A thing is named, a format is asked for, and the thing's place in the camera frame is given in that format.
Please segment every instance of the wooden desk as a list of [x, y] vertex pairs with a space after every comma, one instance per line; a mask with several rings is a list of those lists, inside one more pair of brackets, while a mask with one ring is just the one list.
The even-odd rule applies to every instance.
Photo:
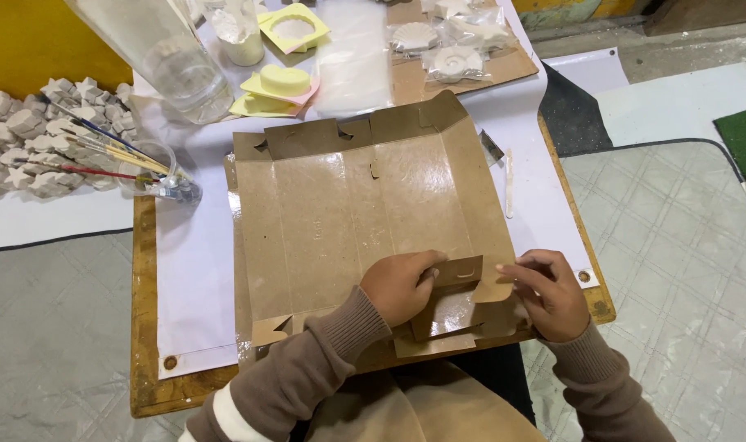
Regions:
[[[553, 158], [558, 178], [561, 180], [567, 201], [581, 232], [592, 268], [599, 279], [599, 287], [585, 289], [588, 309], [598, 324], [611, 322], [616, 318], [613, 301], [599, 270], [597, 258], [588, 240], [586, 229], [575, 206], [570, 185], [564, 170], [558, 162], [558, 155], [542, 116], [539, 116], [540, 129], [545, 137], [547, 149]], [[133, 226], [132, 249], [132, 329], [130, 335], [130, 411], [133, 417], [161, 415], [170, 411], [198, 407], [212, 391], [222, 388], [235, 376], [236, 365], [205, 370], [170, 379], [158, 380], [158, 283], [155, 247], [154, 198], [136, 197], [134, 203], [135, 223]], [[528, 330], [491, 342], [482, 347], [493, 347], [526, 341], [534, 336]], [[404, 363], [418, 359], [408, 359]]]

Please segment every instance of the plastic cup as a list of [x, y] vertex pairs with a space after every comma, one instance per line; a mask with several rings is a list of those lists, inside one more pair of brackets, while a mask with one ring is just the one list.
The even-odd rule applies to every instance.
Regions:
[[153, 140], [141, 140], [131, 144], [161, 165], [168, 167], [169, 173], [161, 176], [145, 167], [119, 161], [117, 164], [117, 172], [119, 173], [160, 180], [160, 183], [152, 183], [116, 177], [123, 192], [137, 196], [152, 195], [164, 200], [176, 201], [182, 205], [197, 205], [201, 201], [201, 186], [182, 169], [182, 166], [177, 164], [171, 147]]

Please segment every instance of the person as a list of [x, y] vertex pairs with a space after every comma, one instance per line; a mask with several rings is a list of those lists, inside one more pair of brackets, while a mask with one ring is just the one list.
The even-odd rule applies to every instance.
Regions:
[[[437, 274], [432, 266], [446, 259], [444, 253], [435, 250], [380, 259], [365, 273], [359, 286], [352, 288], [343, 305], [328, 316], [306, 319], [303, 333], [270, 346], [268, 356], [210, 394], [201, 410], [187, 420], [179, 441], [289, 440], [297, 420], [309, 419], [319, 402], [326, 399], [326, 404], [341, 395], [335, 392], [354, 373], [354, 362], [363, 349], [389, 336], [393, 327], [406, 323], [425, 307]], [[629, 376], [627, 360], [608, 347], [599, 334], [581, 287], [562, 253], [530, 250], [517, 258], [515, 265], [498, 265], [496, 270], [514, 278], [514, 293], [529, 313], [537, 338], [555, 354], [553, 371], [566, 386], [564, 397], [576, 410], [584, 440], [674, 440], [641, 397], [641, 386]], [[380, 378], [386, 372], [376, 373]], [[322, 404], [321, 411], [328, 408], [345, 413], [342, 418], [330, 419], [333, 423], [328, 428], [345, 428], [346, 432], [342, 437], [328, 437], [329, 431], [319, 431], [312, 440], [363, 440], [360, 432], [370, 431], [375, 431], [371, 433], [375, 436], [365, 440], [545, 440], [525, 417], [517, 412], [507, 414], [506, 407], [511, 406], [503, 399], [496, 397], [498, 403], [477, 401], [476, 396], [485, 396], [484, 387], [466, 379], [457, 367], [422, 370], [421, 375], [433, 377], [423, 384], [415, 380], [419, 376], [415, 373], [390, 382], [386, 391], [376, 392], [378, 396], [373, 400], [377, 401], [377, 410], [386, 410], [384, 413], [366, 413], [360, 407], [348, 411], [354, 404], [359, 405], [354, 400], [340, 400], [334, 407]], [[452, 380], [437, 381], [435, 377], [442, 373], [449, 373]], [[348, 384], [363, 376], [367, 375], [352, 377]], [[370, 382], [357, 384], [380, 390], [378, 386], [371, 387], [375, 384]], [[456, 407], [453, 401], [460, 401], [460, 406]], [[409, 404], [417, 418], [408, 417], [414, 413], [403, 412]], [[462, 416], [457, 412], [439, 415], [430, 408], [463, 412]], [[313, 423], [328, 421], [318, 419], [318, 415], [317, 412], [313, 417]], [[374, 416], [384, 425], [364, 424], [348, 429], [349, 420], [366, 416]], [[390, 422], [405, 418], [410, 418], [417, 429]], [[516, 431], [508, 426], [517, 427]], [[455, 427], [461, 428], [459, 434], [466, 437], [457, 436]], [[392, 437], [391, 432], [396, 432], [396, 436]]]

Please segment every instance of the black mat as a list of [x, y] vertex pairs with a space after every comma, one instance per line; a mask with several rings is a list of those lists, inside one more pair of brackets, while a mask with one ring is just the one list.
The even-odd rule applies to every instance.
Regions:
[[547, 90], [540, 104], [558, 156], [604, 152], [614, 148], [597, 100], [554, 68], [545, 65]]

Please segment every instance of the hand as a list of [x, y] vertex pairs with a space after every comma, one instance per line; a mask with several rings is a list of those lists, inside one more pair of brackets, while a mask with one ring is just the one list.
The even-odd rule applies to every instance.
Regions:
[[447, 254], [428, 250], [379, 259], [365, 272], [359, 286], [368, 294], [389, 327], [407, 322], [427, 305], [438, 270]]
[[497, 265], [501, 275], [514, 277], [514, 293], [551, 342], [568, 342], [581, 336], [591, 315], [581, 285], [561, 252], [534, 249], [515, 260], [516, 265]]

